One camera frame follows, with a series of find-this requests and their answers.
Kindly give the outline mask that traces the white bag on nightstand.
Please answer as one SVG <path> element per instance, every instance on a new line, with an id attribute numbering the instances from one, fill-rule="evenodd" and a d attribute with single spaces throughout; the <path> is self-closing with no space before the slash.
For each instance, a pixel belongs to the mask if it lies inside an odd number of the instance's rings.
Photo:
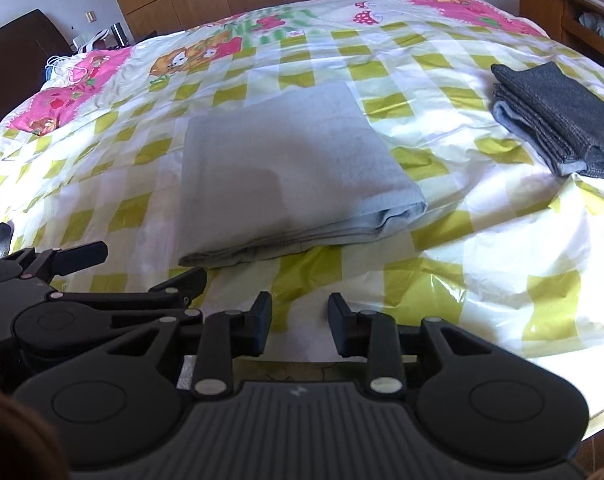
<path id="1" fill-rule="evenodd" d="M 101 29 L 94 34 L 81 34 L 73 39 L 73 46 L 77 53 L 86 53 L 96 49 L 96 45 L 103 42 L 110 35 L 108 29 Z"/>

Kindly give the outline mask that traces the wooden side shelf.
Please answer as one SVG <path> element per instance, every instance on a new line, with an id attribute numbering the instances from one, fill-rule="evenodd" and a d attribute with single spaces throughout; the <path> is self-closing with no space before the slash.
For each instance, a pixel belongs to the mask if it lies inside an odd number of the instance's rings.
<path id="1" fill-rule="evenodd" d="M 604 37 L 580 22 L 584 14 L 604 19 L 604 8 L 593 0 L 519 0 L 519 14 L 541 26 L 553 40 L 604 66 Z"/>

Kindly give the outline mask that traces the dark brown headboard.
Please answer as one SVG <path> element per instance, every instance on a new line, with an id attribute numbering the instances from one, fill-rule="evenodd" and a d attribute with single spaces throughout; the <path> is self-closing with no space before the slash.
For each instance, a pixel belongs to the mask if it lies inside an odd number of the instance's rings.
<path id="1" fill-rule="evenodd" d="M 0 27 L 0 122 L 44 84 L 44 66 L 72 48 L 44 12 L 32 10 Z"/>

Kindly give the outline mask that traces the folded dark grey pants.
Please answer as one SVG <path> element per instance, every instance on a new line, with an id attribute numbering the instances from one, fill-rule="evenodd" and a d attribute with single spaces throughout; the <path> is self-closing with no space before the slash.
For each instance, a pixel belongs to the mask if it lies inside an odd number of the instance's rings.
<path id="1" fill-rule="evenodd" d="M 549 62 L 528 70 L 493 64 L 492 114 L 531 144 L 558 177 L 604 179 L 604 101 Z"/>

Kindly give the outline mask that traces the black box on nightstand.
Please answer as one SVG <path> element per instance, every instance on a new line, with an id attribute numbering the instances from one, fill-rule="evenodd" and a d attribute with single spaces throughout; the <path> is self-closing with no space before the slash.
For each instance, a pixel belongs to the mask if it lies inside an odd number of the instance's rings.
<path id="1" fill-rule="evenodd" d="M 111 26 L 111 33 L 116 41 L 117 47 L 126 48 L 129 46 L 129 41 L 122 24 L 119 22 L 114 23 Z"/>

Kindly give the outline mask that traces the light grey pants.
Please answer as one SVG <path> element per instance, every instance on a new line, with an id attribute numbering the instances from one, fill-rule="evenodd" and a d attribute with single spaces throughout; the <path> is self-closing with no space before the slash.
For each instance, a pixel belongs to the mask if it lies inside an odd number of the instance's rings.
<path id="1" fill-rule="evenodd" d="M 220 268 L 369 243 L 427 208 L 349 86 L 323 84 L 190 120 L 176 254 Z"/>

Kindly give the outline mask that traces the yellow checked cartoon bed cover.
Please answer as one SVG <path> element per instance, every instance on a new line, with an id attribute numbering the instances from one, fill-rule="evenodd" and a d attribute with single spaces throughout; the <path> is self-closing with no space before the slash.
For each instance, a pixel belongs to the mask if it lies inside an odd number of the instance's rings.
<path id="1" fill-rule="evenodd" d="M 572 382 L 604 428 L 604 180 L 556 176 L 492 108 L 493 67 L 604 68 L 459 0 L 272 6 L 77 55 L 0 122 L 11 245 L 108 258 L 59 285 L 140 292 L 188 264 L 195 307 L 274 299 L 265 359 L 337 356 L 327 299 L 443 320 Z"/>

